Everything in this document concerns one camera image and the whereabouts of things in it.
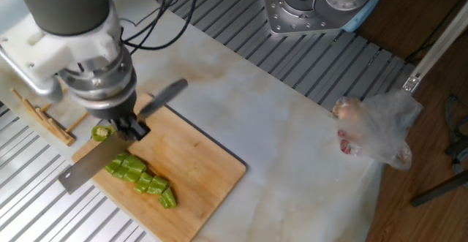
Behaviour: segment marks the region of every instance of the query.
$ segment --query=metal slotted table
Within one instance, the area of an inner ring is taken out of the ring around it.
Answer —
[[[185,18],[190,3],[170,9]],[[356,34],[274,36],[263,0],[198,0],[192,24],[328,110],[343,95],[364,99],[400,89],[414,69]],[[154,240],[91,183],[66,195],[56,179],[67,166],[0,107],[2,241]]]

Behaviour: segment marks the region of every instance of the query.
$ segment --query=knife blade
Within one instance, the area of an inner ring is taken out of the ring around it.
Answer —
[[[127,150],[131,144],[133,144],[132,141],[121,139],[117,133],[112,134],[73,166],[65,170],[58,177],[58,181],[69,194],[73,193],[115,159],[118,154]]]

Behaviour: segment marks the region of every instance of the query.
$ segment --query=green vegetable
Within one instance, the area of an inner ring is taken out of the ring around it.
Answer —
[[[128,170],[122,180],[124,181],[129,181],[131,183],[136,183],[140,179],[141,173],[139,172],[132,172],[131,170]]]
[[[162,194],[168,184],[169,182],[167,180],[160,178],[159,176],[154,176],[146,192],[149,194]]]
[[[105,170],[108,171],[110,174],[114,174],[127,156],[129,156],[127,152],[119,154],[117,158],[115,158],[112,162],[110,162],[110,164],[104,167]]]
[[[146,171],[145,163],[133,155],[128,156],[121,166],[139,174]]]
[[[106,165],[104,169],[108,171],[110,174],[114,174],[117,171],[119,166],[120,166],[119,164],[112,161],[110,162],[110,164]]]
[[[162,205],[163,208],[166,208],[166,209],[169,208],[169,202],[167,201],[167,199],[165,197],[160,196],[158,201]]]
[[[115,173],[112,174],[113,177],[122,179],[124,175],[128,172],[129,170],[120,166]]]
[[[107,126],[106,128],[109,130],[109,134],[111,135],[114,134],[114,132],[116,132],[116,129],[114,129],[114,127],[112,126]]]
[[[137,182],[137,186],[134,187],[134,190],[141,194],[146,192],[152,179],[153,178],[148,173],[142,173],[140,176],[140,180],[138,180]]]
[[[174,198],[173,191],[170,189],[170,187],[168,187],[166,191],[162,193],[161,197],[166,199],[167,203],[171,208],[177,207],[176,199]]]
[[[110,134],[111,134],[110,129],[106,126],[101,126],[101,125],[95,126],[93,130],[91,131],[91,137],[93,138],[93,140],[97,142],[104,141],[105,139],[107,139],[107,137],[109,137]]]

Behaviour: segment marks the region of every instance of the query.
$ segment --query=wooden cutting board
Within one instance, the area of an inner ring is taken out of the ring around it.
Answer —
[[[146,94],[139,96],[135,112],[150,99]],[[138,194],[133,191],[135,184],[114,178],[105,170],[93,180],[161,241],[191,241],[244,176],[246,167],[166,107],[147,118],[146,124],[151,132],[130,146],[129,152],[145,160],[153,173],[169,180],[178,207],[164,209],[158,195]],[[98,144],[89,140],[73,155],[73,161]]]

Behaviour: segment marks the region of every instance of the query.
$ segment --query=wooden floor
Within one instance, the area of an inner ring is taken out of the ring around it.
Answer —
[[[380,0],[358,33],[406,58],[421,46],[457,1]]]
[[[418,49],[458,0],[380,0],[359,34],[406,58]],[[450,93],[468,101],[468,37],[453,44],[415,94],[425,107],[410,130],[413,152],[408,172],[387,166],[368,242],[468,241],[468,189],[460,187],[419,208],[410,200],[453,177],[444,103]],[[458,106],[455,120],[468,116]]]
[[[444,103],[450,93],[468,101],[468,37],[452,45],[424,77],[415,94],[424,111],[409,131],[412,168],[398,171],[387,166],[382,180],[368,242],[468,241],[468,189],[460,187],[419,208],[410,200],[417,194],[453,177]],[[468,116],[457,106],[454,120]]]

